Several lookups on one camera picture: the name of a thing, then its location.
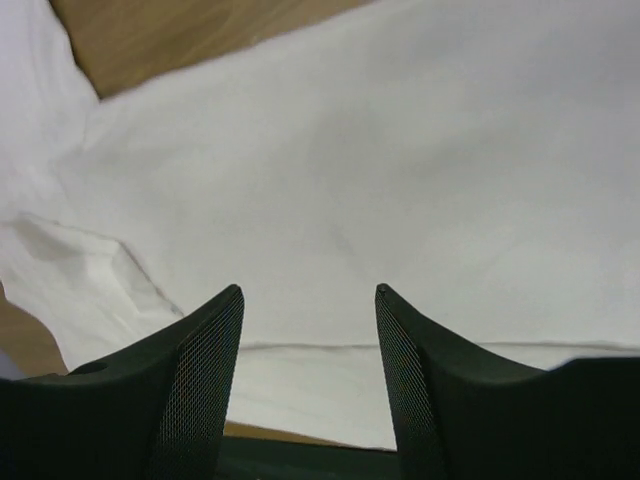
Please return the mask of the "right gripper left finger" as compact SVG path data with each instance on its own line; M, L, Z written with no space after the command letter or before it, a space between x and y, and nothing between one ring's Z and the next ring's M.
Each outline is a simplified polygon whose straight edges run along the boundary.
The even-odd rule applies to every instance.
M244 297L196 311L65 375L1 383L5 479L211 479Z

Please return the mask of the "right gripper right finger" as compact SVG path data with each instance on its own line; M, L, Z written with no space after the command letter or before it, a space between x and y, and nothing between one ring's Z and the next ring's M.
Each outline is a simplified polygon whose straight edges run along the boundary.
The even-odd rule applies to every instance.
M638 477L637 358L530 367L432 321L385 284L375 314L403 478Z

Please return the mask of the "white t shirt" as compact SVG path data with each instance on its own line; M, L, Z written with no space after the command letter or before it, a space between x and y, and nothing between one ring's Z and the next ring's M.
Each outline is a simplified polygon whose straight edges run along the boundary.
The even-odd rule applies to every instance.
M1 280L74 369L245 296L230 420L395 444L374 291L539 368L639 352L639 5L380 1L100 100L1 5Z

